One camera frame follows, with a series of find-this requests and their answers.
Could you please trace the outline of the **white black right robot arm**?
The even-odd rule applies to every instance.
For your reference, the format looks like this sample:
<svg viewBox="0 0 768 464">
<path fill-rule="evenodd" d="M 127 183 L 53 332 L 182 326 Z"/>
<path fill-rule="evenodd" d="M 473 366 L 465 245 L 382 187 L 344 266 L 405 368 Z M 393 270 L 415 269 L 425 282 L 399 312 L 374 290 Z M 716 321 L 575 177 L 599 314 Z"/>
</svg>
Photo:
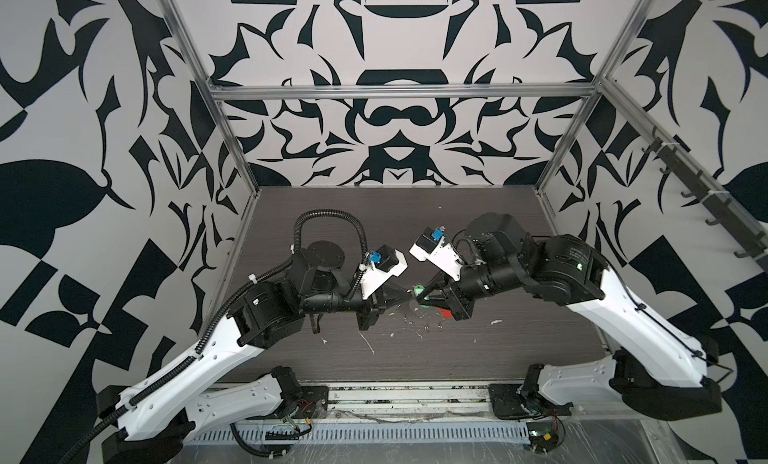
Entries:
<svg viewBox="0 0 768 464">
<path fill-rule="evenodd" d="M 721 387 L 708 370 L 719 363 L 709 338 L 684 333 L 631 291 L 597 250 L 573 235 L 536 241 L 508 214 L 486 213 L 464 231 L 466 261 L 443 228 L 426 229 L 410 253 L 438 273 L 418 295 L 421 304 L 471 317 L 475 303 L 522 289 L 589 320 L 617 345 L 592 362 L 533 364 L 522 385 L 489 388 L 503 420 L 567 415 L 575 404 L 621 403 L 644 416 L 678 421 L 721 412 Z"/>
</svg>

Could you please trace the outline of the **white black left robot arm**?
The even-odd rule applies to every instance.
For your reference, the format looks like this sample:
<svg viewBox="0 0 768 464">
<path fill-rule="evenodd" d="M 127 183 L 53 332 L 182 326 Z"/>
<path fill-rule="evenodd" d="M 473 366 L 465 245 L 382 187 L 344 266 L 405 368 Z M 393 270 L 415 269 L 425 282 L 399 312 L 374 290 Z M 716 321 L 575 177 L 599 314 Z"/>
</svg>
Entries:
<svg viewBox="0 0 768 464">
<path fill-rule="evenodd" d="M 345 278 L 341 248 L 328 241 L 302 244 L 304 225 L 314 219 L 351 224 L 361 259 Z M 360 331 L 373 326 L 389 308 L 407 301 L 409 291 L 391 283 L 408 267 L 404 254 L 390 246 L 370 248 L 364 227 L 353 215 L 335 209 L 301 214 L 293 228 L 290 257 L 260 276 L 251 276 L 215 312 L 198 341 L 170 364 L 140 383 L 101 392 L 99 423 L 62 457 L 71 463 L 109 427 L 101 444 L 106 463 L 165 463 L 198 434 L 246 417 L 289 416 L 302 398 L 293 371 L 278 366 L 250 384 L 210 393 L 228 372 L 298 333 L 305 322 L 319 332 L 325 314 L 352 313 Z"/>
</svg>

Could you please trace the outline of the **black wall hook rack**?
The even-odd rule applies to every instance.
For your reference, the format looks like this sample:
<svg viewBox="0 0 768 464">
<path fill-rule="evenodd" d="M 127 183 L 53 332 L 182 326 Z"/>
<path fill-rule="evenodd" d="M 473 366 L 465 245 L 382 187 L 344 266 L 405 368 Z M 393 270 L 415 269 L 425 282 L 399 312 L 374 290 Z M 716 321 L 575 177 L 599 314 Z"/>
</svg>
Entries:
<svg viewBox="0 0 768 464">
<path fill-rule="evenodd" d="M 737 259 L 753 260 L 767 273 L 767 230 L 747 209 L 677 142 L 666 142 L 652 133 L 653 140 L 644 150 L 664 164 L 663 175 L 674 175 L 685 187 L 684 199 L 702 205 L 711 218 L 705 223 L 722 227 L 740 246 Z"/>
</svg>

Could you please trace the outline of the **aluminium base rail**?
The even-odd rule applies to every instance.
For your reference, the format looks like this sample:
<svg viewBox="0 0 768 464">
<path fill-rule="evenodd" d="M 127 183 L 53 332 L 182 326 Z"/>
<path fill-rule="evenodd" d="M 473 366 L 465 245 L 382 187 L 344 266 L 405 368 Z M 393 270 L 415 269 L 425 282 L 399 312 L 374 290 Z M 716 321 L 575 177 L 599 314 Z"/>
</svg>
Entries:
<svg viewBox="0 0 768 464">
<path fill-rule="evenodd" d="M 314 422 L 421 423 L 475 422 L 496 418 L 490 381 L 319 382 L 328 393 L 313 401 L 319 409 Z"/>
</svg>

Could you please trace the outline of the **green key tag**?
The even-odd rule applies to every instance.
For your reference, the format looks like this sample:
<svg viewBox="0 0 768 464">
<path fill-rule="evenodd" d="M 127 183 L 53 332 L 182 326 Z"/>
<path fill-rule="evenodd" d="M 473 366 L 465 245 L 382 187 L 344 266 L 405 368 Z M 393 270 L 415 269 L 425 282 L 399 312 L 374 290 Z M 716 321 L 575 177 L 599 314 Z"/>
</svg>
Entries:
<svg viewBox="0 0 768 464">
<path fill-rule="evenodd" d="M 413 296 L 416 298 L 417 301 L 418 301 L 419 297 L 421 296 L 421 294 L 424 292 L 424 289 L 425 289 L 424 286 L 421 286 L 421 285 L 416 285 L 416 286 L 413 287 Z M 428 305 L 425 305 L 423 303 L 420 304 L 420 306 L 422 308 L 425 308 L 425 309 L 429 308 Z"/>
</svg>

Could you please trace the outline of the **red handled wire keyring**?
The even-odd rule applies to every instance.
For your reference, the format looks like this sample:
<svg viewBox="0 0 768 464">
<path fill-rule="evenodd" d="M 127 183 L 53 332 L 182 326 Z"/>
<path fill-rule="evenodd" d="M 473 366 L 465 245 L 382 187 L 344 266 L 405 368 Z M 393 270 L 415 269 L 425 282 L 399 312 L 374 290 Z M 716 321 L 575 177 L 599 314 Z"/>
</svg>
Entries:
<svg viewBox="0 0 768 464">
<path fill-rule="evenodd" d="M 399 304 L 392 314 L 398 323 L 418 335 L 441 332 L 445 323 L 453 320 L 450 311 L 421 305 L 415 300 Z"/>
</svg>

